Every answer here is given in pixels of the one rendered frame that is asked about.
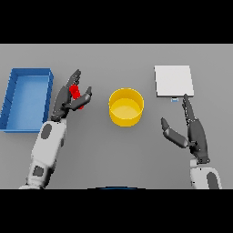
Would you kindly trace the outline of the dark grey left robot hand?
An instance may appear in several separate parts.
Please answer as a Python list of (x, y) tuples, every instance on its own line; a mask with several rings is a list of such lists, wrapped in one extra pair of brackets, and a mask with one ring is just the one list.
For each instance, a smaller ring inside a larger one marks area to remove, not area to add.
[(71, 75), (65, 86), (60, 89), (53, 108), (51, 120), (59, 122), (61, 119), (66, 118), (70, 110), (76, 111), (78, 108), (88, 104), (92, 96), (92, 87), (90, 86), (87, 91), (79, 97), (76, 101), (73, 100), (69, 92), (69, 87), (73, 84), (79, 85), (81, 71), (77, 69)]

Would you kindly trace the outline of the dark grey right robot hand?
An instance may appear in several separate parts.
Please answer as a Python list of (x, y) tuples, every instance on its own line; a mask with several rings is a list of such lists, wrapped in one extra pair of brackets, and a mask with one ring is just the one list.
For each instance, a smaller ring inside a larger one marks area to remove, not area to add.
[(184, 94), (182, 107), (187, 122), (187, 137), (180, 135), (172, 129), (165, 118), (161, 118), (161, 126), (164, 137), (180, 148), (189, 148), (189, 152), (198, 160), (199, 164), (210, 162), (208, 157), (208, 142), (204, 127), (195, 117), (188, 95)]

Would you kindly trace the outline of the red beaker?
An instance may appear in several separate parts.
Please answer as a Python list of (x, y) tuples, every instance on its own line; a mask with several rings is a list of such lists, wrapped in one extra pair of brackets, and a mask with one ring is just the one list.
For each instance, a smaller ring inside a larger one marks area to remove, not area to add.
[(79, 97), (81, 97), (78, 85), (76, 84), (73, 84), (69, 87), (69, 92), (74, 101), (76, 101)]

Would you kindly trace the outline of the pale square measuring scale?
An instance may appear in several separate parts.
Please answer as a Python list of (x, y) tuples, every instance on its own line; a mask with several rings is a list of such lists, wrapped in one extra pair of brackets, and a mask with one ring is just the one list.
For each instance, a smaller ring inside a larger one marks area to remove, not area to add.
[(157, 97), (194, 96), (190, 66), (154, 66)]

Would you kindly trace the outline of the yellow bowl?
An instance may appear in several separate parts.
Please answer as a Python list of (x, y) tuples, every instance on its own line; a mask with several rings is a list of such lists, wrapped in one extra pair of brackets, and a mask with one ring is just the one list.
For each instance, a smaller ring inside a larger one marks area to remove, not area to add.
[(108, 107), (113, 123), (120, 127), (132, 127), (142, 117), (144, 98), (135, 89), (123, 87), (110, 96)]

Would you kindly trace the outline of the blue tray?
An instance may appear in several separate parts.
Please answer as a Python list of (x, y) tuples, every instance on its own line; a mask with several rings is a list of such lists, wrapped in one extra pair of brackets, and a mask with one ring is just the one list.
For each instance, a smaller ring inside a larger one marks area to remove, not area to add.
[(38, 133), (48, 119), (53, 80), (50, 68), (12, 68), (0, 112), (0, 131)]

